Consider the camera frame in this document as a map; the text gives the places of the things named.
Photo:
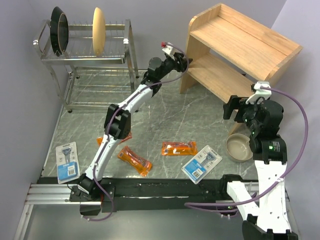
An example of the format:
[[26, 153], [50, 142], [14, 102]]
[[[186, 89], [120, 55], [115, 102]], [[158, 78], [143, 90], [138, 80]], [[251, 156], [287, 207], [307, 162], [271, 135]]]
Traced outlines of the blue razor blister pack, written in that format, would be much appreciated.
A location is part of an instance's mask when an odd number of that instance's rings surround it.
[[80, 177], [80, 166], [76, 142], [55, 148], [58, 184], [65, 184]]
[[223, 158], [213, 148], [206, 145], [189, 160], [181, 170], [197, 185], [222, 159]]

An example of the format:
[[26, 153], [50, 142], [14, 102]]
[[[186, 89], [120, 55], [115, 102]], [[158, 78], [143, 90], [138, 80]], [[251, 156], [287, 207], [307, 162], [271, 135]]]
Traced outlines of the wooden two-tier shelf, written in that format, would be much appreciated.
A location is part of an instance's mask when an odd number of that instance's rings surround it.
[[180, 93], [200, 83], [223, 102], [249, 97], [251, 76], [275, 86], [303, 46], [235, 9], [219, 3], [188, 25], [186, 54], [192, 58]]

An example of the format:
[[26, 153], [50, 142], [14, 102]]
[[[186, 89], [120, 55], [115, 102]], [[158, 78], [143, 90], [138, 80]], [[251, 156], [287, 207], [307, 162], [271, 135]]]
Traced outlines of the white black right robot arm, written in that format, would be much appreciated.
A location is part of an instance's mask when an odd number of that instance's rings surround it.
[[252, 102], [248, 98], [232, 95], [223, 105], [223, 118], [237, 114], [234, 121], [244, 123], [250, 131], [249, 147], [258, 176], [258, 197], [256, 203], [246, 191], [242, 178], [227, 176], [219, 186], [219, 195], [242, 202], [237, 206], [242, 222], [245, 240], [297, 240], [292, 231], [286, 207], [284, 173], [287, 170], [287, 145], [278, 134], [283, 119], [283, 107], [260, 96]]

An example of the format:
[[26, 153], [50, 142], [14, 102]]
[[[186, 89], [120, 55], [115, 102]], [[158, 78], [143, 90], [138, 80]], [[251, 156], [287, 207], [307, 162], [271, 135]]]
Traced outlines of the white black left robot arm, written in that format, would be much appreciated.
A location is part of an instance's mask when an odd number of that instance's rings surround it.
[[118, 144], [131, 131], [132, 114], [151, 99], [161, 88], [162, 79], [175, 70], [182, 75], [186, 73], [192, 58], [176, 52], [173, 56], [165, 55], [165, 60], [153, 57], [149, 61], [147, 71], [137, 89], [124, 101], [110, 104], [104, 122], [104, 135], [91, 164], [80, 176], [78, 185], [82, 188], [81, 195], [88, 201], [95, 200], [100, 193], [98, 183], [103, 178], [105, 168]]

